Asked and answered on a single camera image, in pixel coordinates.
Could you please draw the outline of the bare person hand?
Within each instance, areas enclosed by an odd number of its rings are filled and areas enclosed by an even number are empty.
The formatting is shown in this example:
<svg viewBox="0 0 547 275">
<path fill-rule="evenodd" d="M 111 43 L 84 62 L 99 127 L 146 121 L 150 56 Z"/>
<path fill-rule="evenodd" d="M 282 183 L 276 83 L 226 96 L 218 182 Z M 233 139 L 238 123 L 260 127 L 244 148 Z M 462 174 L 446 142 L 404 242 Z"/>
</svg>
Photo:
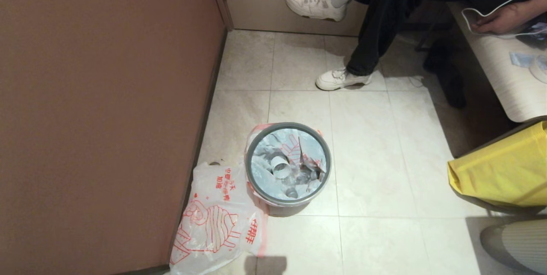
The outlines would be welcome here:
<svg viewBox="0 0 547 275">
<path fill-rule="evenodd" d="M 503 34 L 531 20 L 534 14 L 533 9 L 526 3 L 506 5 L 471 24 L 471 30 L 478 33 Z"/>
</svg>

